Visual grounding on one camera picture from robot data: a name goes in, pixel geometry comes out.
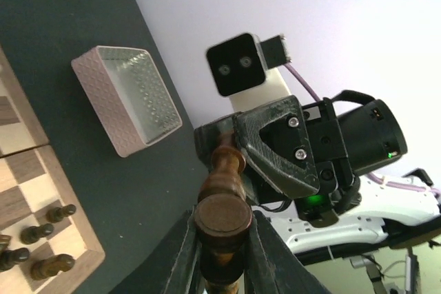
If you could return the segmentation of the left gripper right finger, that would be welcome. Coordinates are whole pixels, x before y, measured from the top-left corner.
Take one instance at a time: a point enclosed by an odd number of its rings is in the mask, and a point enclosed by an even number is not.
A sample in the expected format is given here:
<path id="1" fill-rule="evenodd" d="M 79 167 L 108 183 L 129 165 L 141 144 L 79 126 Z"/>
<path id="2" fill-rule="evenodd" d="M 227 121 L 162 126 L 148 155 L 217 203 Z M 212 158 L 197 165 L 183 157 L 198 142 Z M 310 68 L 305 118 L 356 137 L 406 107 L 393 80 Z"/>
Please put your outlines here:
<path id="1" fill-rule="evenodd" d="M 290 251 L 271 222 L 253 212 L 244 248 L 246 293 L 330 294 Z"/>

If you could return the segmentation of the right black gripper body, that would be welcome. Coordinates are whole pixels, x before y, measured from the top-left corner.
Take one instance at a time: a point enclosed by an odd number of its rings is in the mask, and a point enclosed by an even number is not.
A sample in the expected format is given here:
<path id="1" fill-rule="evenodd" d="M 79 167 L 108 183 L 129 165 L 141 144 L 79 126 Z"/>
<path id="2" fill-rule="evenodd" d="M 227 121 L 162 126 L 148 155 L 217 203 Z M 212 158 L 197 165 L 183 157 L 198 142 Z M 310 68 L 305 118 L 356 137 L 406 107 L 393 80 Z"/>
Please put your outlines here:
<path id="1" fill-rule="evenodd" d="M 350 190 L 354 174 L 332 101 L 325 98 L 302 106 L 309 146 L 302 145 L 306 159 L 299 165 L 304 169 L 312 164 L 320 187 L 319 199 L 335 196 L 341 199 Z"/>

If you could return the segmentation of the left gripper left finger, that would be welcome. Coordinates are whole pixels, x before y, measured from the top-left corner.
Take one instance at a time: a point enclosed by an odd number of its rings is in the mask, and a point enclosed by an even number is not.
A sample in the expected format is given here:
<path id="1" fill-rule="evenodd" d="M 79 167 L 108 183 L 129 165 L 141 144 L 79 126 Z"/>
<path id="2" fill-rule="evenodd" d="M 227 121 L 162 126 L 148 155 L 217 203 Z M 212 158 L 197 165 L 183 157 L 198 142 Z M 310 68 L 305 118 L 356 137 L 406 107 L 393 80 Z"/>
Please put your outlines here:
<path id="1" fill-rule="evenodd" d="M 200 247 L 193 211 L 178 219 L 150 256 L 116 285 L 112 293 L 202 293 Z"/>

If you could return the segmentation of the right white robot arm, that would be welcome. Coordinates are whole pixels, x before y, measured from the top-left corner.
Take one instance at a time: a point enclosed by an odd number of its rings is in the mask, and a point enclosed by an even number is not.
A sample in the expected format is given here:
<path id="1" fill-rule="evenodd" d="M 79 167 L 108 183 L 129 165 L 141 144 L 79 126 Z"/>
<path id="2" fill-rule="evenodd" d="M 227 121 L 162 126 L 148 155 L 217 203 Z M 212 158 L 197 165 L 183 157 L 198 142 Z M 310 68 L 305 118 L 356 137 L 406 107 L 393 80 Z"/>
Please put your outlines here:
<path id="1" fill-rule="evenodd" d="M 402 178 L 373 169 L 404 151 L 389 108 L 353 91 L 361 106 L 336 116 L 331 99 L 302 106 L 286 96 L 198 127 L 194 142 L 209 175 L 198 194 L 201 243 L 221 264 L 242 247 L 252 207 L 294 204 L 298 217 L 272 227 L 303 262 L 403 249 L 440 234 L 440 192 L 425 172 Z"/>

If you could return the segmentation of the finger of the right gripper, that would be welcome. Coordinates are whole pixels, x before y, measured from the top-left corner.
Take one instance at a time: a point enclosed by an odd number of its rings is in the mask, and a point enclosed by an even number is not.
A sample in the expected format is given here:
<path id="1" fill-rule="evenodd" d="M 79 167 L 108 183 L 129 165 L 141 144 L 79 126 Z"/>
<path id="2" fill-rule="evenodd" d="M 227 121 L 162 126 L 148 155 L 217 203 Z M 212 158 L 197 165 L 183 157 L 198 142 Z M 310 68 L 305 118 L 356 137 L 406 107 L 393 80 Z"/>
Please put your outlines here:
<path id="1" fill-rule="evenodd" d="M 262 203 L 262 177 L 240 146 L 237 114 L 230 114 L 194 130 L 198 159 L 209 175 L 198 193 L 198 201 L 216 194 L 231 194 L 248 204 Z"/>
<path id="2" fill-rule="evenodd" d="M 318 193 L 318 172 L 295 96 L 235 115 L 234 130 L 248 165 L 274 190 L 288 198 Z"/>

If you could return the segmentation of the dark chess king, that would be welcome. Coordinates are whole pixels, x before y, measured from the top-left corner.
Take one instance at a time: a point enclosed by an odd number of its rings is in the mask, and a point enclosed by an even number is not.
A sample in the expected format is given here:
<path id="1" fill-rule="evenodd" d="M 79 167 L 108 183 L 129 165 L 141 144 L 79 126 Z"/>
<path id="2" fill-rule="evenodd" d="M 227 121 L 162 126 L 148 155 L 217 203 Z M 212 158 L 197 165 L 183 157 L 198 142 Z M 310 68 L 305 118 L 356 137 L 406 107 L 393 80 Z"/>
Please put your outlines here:
<path id="1" fill-rule="evenodd" d="M 240 248 L 252 223 L 250 206 L 231 194 L 212 195 L 198 201 L 194 223 L 207 292 L 237 293 L 244 269 Z"/>

